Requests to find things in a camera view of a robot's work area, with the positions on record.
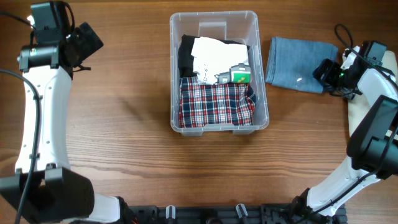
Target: plastic bin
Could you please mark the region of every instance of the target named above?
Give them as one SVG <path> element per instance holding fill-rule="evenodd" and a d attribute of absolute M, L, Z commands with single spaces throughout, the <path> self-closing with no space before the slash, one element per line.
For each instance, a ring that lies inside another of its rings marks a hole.
<path fill-rule="evenodd" d="M 196 35 L 215 39 L 235 40 L 250 46 L 249 64 L 252 70 L 251 87 L 257 99 L 252 126 L 233 124 L 208 124 L 202 128 L 180 128 L 178 113 L 180 107 L 180 74 L 178 69 L 178 48 L 181 36 Z M 250 134 L 264 129 L 269 124 L 264 72 L 262 69 L 259 24 L 252 11 L 232 12 L 181 12 L 170 17 L 170 67 L 171 67 L 171 126 L 184 136 L 201 136 L 204 131 L 233 131 L 233 134 Z"/>

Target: black cloth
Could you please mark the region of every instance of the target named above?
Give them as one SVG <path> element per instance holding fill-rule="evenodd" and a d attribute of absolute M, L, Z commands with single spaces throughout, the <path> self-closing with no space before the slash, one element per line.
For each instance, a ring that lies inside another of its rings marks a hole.
<path fill-rule="evenodd" d="M 193 72 L 193 56 L 192 48 L 195 43 L 195 36 L 182 35 L 181 45 L 178 49 L 178 68 L 180 69 L 180 77 L 196 77 L 197 74 Z M 219 40 L 224 44 L 241 44 L 233 40 Z"/>

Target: folded blue cloth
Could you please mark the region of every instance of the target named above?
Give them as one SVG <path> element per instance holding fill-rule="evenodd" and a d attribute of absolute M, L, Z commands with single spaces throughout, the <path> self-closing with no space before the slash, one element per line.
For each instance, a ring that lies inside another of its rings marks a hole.
<path fill-rule="evenodd" d="M 266 82 L 293 90 L 322 93 L 323 87 L 312 72 L 325 58 L 335 61 L 337 51 L 333 44 L 273 37 Z"/>

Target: plaid fabric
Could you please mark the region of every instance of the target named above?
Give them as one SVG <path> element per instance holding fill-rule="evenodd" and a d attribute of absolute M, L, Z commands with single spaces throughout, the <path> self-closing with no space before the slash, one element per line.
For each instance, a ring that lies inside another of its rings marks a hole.
<path fill-rule="evenodd" d="M 200 85 L 197 77 L 180 79 L 181 128 L 206 124 L 252 125 L 256 95 L 248 84 Z"/>

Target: wooden table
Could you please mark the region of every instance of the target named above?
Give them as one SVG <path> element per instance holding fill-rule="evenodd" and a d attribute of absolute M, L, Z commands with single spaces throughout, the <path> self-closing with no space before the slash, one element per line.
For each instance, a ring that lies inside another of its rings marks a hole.
<path fill-rule="evenodd" d="M 1 1 L 26 17 L 29 0 Z M 395 1 L 70 1 L 76 23 L 90 23 L 104 47 L 84 62 L 70 92 L 67 148 L 72 170 L 96 192 L 129 205 L 205 206 L 289 203 L 317 185 L 346 156 L 347 102 L 266 85 L 270 124 L 248 136 L 229 132 L 185 138 L 170 127 L 169 18 L 175 12 L 253 10 L 259 18 L 264 72 L 273 36 L 338 46 L 342 22 L 354 43 L 378 40 L 398 52 Z M 0 67 L 17 71 L 29 28 L 0 18 Z M 12 175 L 24 122 L 19 80 L 0 76 L 0 176 Z M 349 223 L 396 223 L 398 178 L 347 203 Z M 0 198 L 0 223 L 16 212 Z"/>

